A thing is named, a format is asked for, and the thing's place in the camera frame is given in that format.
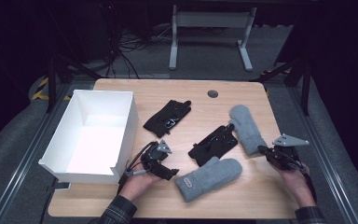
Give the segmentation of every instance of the metal bracket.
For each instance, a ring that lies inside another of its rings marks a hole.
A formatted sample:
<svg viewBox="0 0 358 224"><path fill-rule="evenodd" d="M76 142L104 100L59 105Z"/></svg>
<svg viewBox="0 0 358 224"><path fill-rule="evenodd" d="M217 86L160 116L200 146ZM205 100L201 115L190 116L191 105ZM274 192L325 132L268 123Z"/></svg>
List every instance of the metal bracket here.
<svg viewBox="0 0 358 224"><path fill-rule="evenodd" d="M295 146L307 146L310 144L310 142L308 140L301 140L299 138L295 138L283 133L281 137L274 140L272 144L280 147L295 147Z"/></svg>
<svg viewBox="0 0 358 224"><path fill-rule="evenodd" d="M161 139L161 142L157 146L157 151L170 153L172 154L171 149L168 147L167 143L164 141L164 139Z"/></svg>

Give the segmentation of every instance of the dark background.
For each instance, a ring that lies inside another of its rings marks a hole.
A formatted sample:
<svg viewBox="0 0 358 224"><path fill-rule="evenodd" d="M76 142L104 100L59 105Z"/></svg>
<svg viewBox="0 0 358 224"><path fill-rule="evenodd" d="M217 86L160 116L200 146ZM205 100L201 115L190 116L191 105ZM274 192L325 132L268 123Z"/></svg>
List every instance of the dark background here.
<svg viewBox="0 0 358 224"><path fill-rule="evenodd" d="M51 55L81 63L106 57L109 43L98 7L93 2L0 1L0 131L29 104L28 91L46 73ZM154 25L171 20L170 6L115 7L122 24L144 38ZM278 61L307 53L312 77L358 169L358 1L310 8L313 16L298 21L305 12L259 7L255 25L301 24L289 35Z"/></svg>

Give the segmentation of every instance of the circular hole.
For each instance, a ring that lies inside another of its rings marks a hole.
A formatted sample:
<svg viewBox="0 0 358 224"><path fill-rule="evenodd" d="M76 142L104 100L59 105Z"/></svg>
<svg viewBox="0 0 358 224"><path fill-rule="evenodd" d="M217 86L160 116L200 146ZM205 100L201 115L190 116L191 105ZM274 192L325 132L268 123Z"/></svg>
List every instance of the circular hole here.
<svg viewBox="0 0 358 224"><path fill-rule="evenodd" d="M211 98L216 98L219 95L219 93L217 93L217 91L211 90L208 91L208 96Z"/></svg>

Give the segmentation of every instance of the cable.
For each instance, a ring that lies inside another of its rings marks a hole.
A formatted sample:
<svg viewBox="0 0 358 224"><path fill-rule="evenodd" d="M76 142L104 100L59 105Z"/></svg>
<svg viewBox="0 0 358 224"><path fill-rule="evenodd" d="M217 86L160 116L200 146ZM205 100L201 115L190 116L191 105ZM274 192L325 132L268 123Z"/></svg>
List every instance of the cable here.
<svg viewBox="0 0 358 224"><path fill-rule="evenodd" d="M39 220L40 224L43 223L43 219L45 218L46 210L48 209L48 204L50 203L51 196L53 195L54 192L53 189L57 181L58 181L57 177L54 177L53 182L51 183L50 186L48 186L48 188L45 191L48 192L48 197L46 198L45 205L43 206L43 210L42 210L42 215L40 216L40 220Z"/></svg>

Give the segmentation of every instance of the gray carpet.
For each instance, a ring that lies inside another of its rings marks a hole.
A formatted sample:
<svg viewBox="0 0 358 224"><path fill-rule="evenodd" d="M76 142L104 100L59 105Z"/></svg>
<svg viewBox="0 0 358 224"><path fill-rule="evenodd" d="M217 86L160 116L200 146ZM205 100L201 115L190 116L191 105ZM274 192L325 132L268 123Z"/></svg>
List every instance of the gray carpet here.
<svg viewBox="0 0 358 224"><path fill-rule="evenodd" d="M241 31L225 30L220 35L212 34L204 30L189 30L179 36L178 63L175 71L168 69L171 42L162 39L142 50L133 50L125 53L132 62L141 78L170 78L170 79L205 79L205 80L238 80L246 81L256 78L261 71L273 68L273 63L279 53L284 39L287 37L290 27L269 28L255 27L247 45L253 72L245 72L241 63L241 56L235 45L236 40L241 39ZM113 68L117 78L127 78L128 65L123 60L117 59ZM351 203L358 217L358 173L351 163L351 159L342 145L335 127L321 101L317 88L312 82L310 88L310 116L304 118L298 111L297 88L284 87L280 75L265 83L268 90L268 98L271 103L278 126L282 133L296 136L302 139L311 139L311 132L305 121L311 121L312 128L317 133L327 158L337 171L343 183L348 201ZM39 85L36 80L30 89L30 95ZM92 81L78 75L69 87L59 85L58 88L64 94L70 95L74 89L90 89ZM5 192L10 178L17 174L19 163L30 150L34 154L28 157L30 166L20 168L24 178L18 185L18 190L13 192L12 201L8 200L6 209L0 216L1 223L38 223L48 199L46 189L54 178L44 170L37 161L46 150L49 139L53 135L61 115L68 101L60 101L52 117L47 115L48 102L33 100L16 118L14 118L0 132L0 199ZM46 130L40 136L39 144L34 146L34 135L40 131L41 122L49 119ZM326 178L324 169L320 164L317 153L317 145L311 143L308 147L298 147L300 159L311 169L311 177L318 195L318 204L322 208L329 223L346 223L348 220L343 215L337 198L330 187L330 180ZM94 217L50 217L44 216L44 223L89 223ZM257 223L274 224L289 223L288 220L257 220Z"/></svg>

